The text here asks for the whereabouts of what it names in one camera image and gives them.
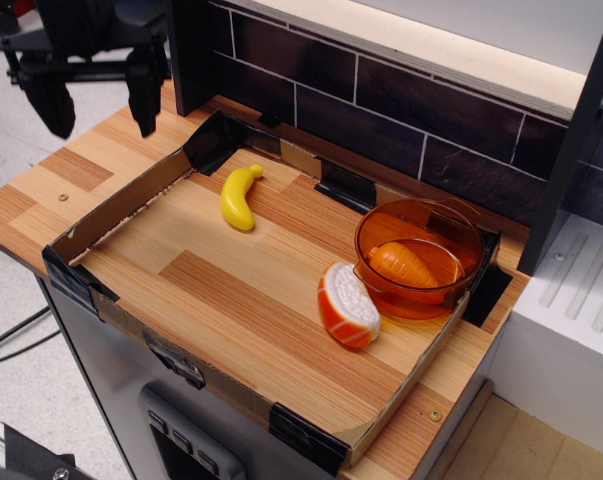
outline toy banana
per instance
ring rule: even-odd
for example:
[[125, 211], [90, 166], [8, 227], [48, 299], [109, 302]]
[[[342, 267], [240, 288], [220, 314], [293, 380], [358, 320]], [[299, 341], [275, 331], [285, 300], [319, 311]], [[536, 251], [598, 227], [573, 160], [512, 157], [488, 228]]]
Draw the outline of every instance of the toy banana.
[[255, 178], [263, 175], [263, 167], [254, 164], [251, 167], [237, 168], [233, 171], [221, 190], [221, 211], [230, 225], [240, 230], [254, 228], [254, 215], [248, 206], [245, 195]]

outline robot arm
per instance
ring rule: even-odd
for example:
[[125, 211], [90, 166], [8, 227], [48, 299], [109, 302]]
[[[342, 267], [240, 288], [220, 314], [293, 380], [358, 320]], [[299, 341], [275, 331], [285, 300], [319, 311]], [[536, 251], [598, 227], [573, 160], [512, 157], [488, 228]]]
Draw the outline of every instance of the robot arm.
[[[141, 135], [154, 132], [161, 86], [170, 78], [165, 31], [125, 23], [113, 0], [38, 0], [37, 8], [43, 30], [2, 38], [0, 51], [12, 84], [21, 87], [48, 129], [68, 138], [74, 128], [74, 102], [66, 83], [125, 81]], [[100, 51], [121, 48], [132, 48], [125, 61], [92, 60]]]

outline toy carrot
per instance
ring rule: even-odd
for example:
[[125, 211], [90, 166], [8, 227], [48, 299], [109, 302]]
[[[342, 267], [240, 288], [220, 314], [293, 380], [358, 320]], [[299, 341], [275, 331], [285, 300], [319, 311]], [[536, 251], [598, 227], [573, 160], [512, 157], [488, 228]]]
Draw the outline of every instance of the toy carrot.
[[368, 260], [374, 270], [393, 282], [416, 288], [440, 286], [419, 256], [399, 242], [373, 247], [368, 253]]

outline cable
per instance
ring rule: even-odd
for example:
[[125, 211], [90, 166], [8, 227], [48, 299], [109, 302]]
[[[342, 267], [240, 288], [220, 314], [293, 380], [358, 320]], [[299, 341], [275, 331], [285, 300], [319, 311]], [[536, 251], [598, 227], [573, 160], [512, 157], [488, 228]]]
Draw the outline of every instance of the cable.
[[41, 340], [37, 340], [36, 342], [34, 342], [31, 345], [28, 345], [27, 347], [22, 348], [21, 350], [17, 350], [16, 352], [13, 352], [9, 355], [6, 355], [5, 357], [0, 357], [0, 363], [4, 362], [6, 360], [10, 360], [11, 358], [16, 357], [17, 355], [21, 355], [22, 353], [27, 352], [28, 350], [33, 349], [34, 347], [38, 347], [39, 345], [41, 345], [42, 343], [47, 342], [48, 340], [56, 337], [58, 334], [61, 333], [61, 330], [57, 330], [54, 333], [51, 333], [50, 335], [48, 335], [47, 337], [43, 337]]
[[34, 322], [38, 318], [42, 317], [43, 315], [45, 315], [49, 311], [50, 311], [50, 307], [44, 307], [41, 310], [39, 310], [37, 313], [35, 313], [34, 315], [31, 315], [28, 318], [26, 318], [24, 321], [22, 321], [18, 325], [12, 327], [7, 332], [1, 334], [0, 335], [0, 343], [3, 340], [5, 340], [6, 338], [8, 338], [9, 336], [14, 335], [16, 332], [18, 332], [19, 330], [21, 330], [23, 327], [29, 325], [30, 323]]

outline wooden countertop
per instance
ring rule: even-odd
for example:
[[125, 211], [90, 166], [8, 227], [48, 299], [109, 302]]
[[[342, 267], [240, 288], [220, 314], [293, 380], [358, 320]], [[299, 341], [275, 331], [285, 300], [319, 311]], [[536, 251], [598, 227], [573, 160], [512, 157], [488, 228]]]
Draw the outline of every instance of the wooden countertop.
[[[179, 148], [214, 110], [223, 107], [248, 120], [256, 115], [225, 99], [215, 99], [185, 118], [176, 114], [174, 105], [174, 90], [168, 82], [163, 89], [157, 131], [148, 139], [140, 137], [125, 108], [2, 187], [0, 248], [36, 275], [46, 277], [41, 251], [47, 244]], [[289, 129], [288, 133], [298, 135]], [[347, 152], [338, 148], [319, 141], [312, 143], [310, 140], [308, 145], [315, 148], [313, 151], [347, 157]], [[353, 162], [360, 165], [362, 161]], [[418, 189], [436, 193], [424, 186]], [[503, 231], [499, 264], [514, 275], [513, 282], [481, 328], [459, 324], [364, 458], [352, 470], [340, 472], [342, 478], [399, 479], [412, 475], [527, 283], [527, 277], [515, 271], [527, 231], [485, 213], [485, 222]], [[432, 410], [440, 411], [443, 421], [432, 421], [428, 415]]]

